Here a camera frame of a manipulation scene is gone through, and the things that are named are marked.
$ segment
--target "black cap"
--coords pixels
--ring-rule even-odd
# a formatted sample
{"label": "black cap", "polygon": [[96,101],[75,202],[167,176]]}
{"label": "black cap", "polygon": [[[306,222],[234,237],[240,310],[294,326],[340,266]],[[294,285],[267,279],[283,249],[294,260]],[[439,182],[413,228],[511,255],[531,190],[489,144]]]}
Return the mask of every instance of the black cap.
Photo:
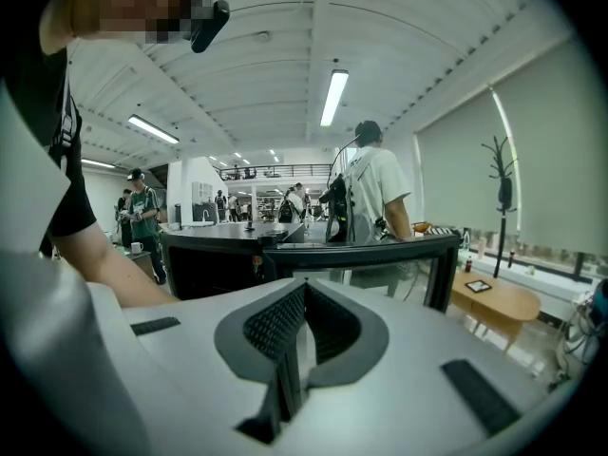
{"label": "black cap", "polygon": [[361,122],[354,129],[354,136],[358,137],[357,143],[362,143],[364,145],[377,142],[380,139],[381,134],[382,130],[380,129],[378,123],[371,120]]}
{"label": "black cap", "polygon": [[129,172],[129,175],[126,177],[126,180],[134,181],[134,180],[141,178],[142,176],[143,176],[142,170],[139,167],[136,167],[131,172]]}

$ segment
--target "round wooden table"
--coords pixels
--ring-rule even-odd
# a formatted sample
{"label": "round wooden table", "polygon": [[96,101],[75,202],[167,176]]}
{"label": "round wooden table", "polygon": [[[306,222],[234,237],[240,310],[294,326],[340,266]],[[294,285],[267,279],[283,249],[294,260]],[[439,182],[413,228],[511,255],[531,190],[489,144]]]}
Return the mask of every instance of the round wooden table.
{"label": "round wooden table", "polygon": [[[466,284],[482,280],[492,286],[489,291],[475,294]],[[541,300],[528,289],[501,278],[478,272],[456,272],[449,302],[469,313],[480,323],[508,336],[504,351],[515,342],[525,322],[536,319],[541,311]]]}

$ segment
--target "black counter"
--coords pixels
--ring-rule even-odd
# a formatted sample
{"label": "black counter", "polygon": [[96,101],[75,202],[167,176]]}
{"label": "black counter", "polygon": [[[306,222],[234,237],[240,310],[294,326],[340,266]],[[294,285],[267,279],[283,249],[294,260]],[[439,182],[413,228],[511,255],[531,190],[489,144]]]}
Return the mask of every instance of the black counter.
{"label": "black counter", "polygon": [[301,223],[221,223],[161,235],[171,291],[196,299],[254,287],[264,281],[259,258],[278,243],[304,242]]}

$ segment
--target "window blind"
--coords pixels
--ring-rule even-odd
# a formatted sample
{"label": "window blind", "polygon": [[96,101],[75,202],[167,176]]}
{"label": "window blind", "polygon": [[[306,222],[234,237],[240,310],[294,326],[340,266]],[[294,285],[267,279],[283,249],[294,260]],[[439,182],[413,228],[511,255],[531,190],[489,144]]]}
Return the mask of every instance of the window blind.
{"label": "window blind", "polygon": [[571,40],[494,86],[522,177],[522,241],[608,255],[606,93]]}
{"label": "window blind", "polygon": [[[438,226],[478,228],[498,232],[499,181],[492,154],[482,143],[493,145],[506,137],[503,121],[489,91],[456,108],[417,134],[420,148],[425,220]],[[511,162],[508,143],[504,164]],[[513,204],[516,204],[513,181]],[[507,220],[507,232],[517,229],[515,215]]]}

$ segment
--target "coat rack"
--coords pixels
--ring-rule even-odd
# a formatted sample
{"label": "coat rack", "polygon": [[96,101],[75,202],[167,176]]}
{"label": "coat rack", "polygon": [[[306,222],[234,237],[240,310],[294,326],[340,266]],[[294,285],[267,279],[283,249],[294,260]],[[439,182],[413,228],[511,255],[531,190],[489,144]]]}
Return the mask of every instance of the coat rack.
{"label": "coat rack", "polygon": [[490,167],[492,167],[492,169],[496,169],[498,176],[490,176],[490,178],[498,179],[501,181],[501,185],[500,185],[499,191],[498,191],[498,201],[501,204],[501,207],[496,208],[496,209],[497,209],[497,211],[500,211],[503,216],[501,218],[501,239],[500,239],[499,245],[498,245],[498,256],[496,258],[496,268],[494,269],[494,278],[498,277],[498,272],[501,267],[501,260],[503,258],[504,233],[506,230],[506,214],[512,213],[513,211],[517,210],[517,208],[511,208],[511,201],[512,201],[512,196],[513,196],[513,183],[509,176],[511,176],[512,172],[507,173],[508,168],[513,165],[513,163],[515,162],[515,159],[513,161],[511,161],[509,164],[507,164],[506,166],[504,166],[504,163],[503,163],[503,147],[504,147],[504,144],[506,143],[506,141],[507,141],[507,137],[505,137],[503,142],[499,145],[498,139],[496,138],[496,135],[495,135],[493,147],[490,147],[489,145],[482,143],[482,147],[490,149],[492,151],[492,153],[494,154],[494,162],[496,163],[496,165],[490,164]]}

